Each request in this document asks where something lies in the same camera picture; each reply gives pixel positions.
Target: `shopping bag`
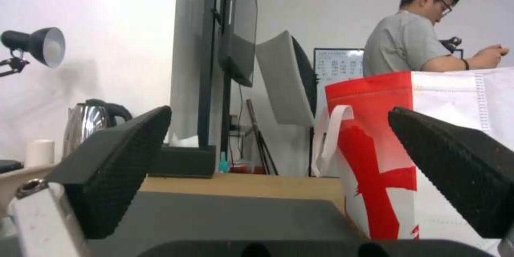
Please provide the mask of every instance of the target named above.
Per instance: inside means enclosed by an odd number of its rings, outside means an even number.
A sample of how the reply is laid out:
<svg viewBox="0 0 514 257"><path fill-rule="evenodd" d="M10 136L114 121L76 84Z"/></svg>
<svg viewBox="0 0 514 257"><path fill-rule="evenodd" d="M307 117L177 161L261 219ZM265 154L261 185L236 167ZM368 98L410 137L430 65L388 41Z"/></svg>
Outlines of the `shopping bag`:
<svg viewBox="0 0 514 257"><path fill-rule="evenodd" d="M398 72L327 86L312 171L320 176L338 162L345 213L371 239L450 239L498 255L499 240L481 238L417 169L388 111L401 106L479 129L514 149L512 79L514 69Z"/></svg>

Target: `monitor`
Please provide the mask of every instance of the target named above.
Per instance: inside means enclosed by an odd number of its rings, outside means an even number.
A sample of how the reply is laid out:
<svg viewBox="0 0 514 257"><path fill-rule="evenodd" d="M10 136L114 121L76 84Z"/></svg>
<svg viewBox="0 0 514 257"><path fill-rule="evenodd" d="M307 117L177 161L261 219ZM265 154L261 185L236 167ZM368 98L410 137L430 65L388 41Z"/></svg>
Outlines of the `monitor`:
<svg viewBox="0 0 514 257"><path fill-rule="evenodd" d="M257 0L222 0L219 61L237 83L251 87L257 30Z"/></svg>

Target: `stainless steel kettle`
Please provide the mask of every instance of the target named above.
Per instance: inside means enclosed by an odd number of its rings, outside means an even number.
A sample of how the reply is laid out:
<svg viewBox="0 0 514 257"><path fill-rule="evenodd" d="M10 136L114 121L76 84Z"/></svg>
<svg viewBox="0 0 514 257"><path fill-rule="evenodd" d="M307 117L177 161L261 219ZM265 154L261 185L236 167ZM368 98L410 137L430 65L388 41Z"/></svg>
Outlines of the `stainless steel kettle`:
<svg viewBox="0 0 514 257"><path fill-rule="evenodd" d="M63 158L74 151L95 131L116 126L116 116L132 119L130 111L119 104L90 99L68 109L68 123L64 131Z"/></svg>

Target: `paper cup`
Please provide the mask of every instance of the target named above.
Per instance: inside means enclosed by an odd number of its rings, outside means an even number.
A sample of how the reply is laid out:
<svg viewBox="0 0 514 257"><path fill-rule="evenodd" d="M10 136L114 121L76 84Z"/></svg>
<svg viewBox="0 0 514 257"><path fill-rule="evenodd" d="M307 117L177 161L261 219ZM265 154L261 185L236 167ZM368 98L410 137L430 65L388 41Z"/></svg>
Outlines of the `paper cup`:
<svg viewBox="0 0 514 257"><path fill-rule="evenodd" d="M33 140L27 143L24 167L53 164L55 143L53 140Z"/></svg>

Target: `lamp arm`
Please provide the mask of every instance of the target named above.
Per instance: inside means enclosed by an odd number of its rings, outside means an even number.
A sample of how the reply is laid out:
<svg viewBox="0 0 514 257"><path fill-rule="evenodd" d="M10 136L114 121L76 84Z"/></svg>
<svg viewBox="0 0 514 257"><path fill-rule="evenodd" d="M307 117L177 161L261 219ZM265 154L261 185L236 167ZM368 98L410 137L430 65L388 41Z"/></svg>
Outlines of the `lamp arm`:
<svg viewBox="0 0 514 257"><path fill-rule="evenodd" d="M15 73L22 72L25 65L29 64L29 61L26 61L25 59L13 57L9 59L5 59L3 61L0 61L0 67L4 65L9 65L11 67L11 70L6 72L0 72L0 78L3 76L8 76Z"/></svg>

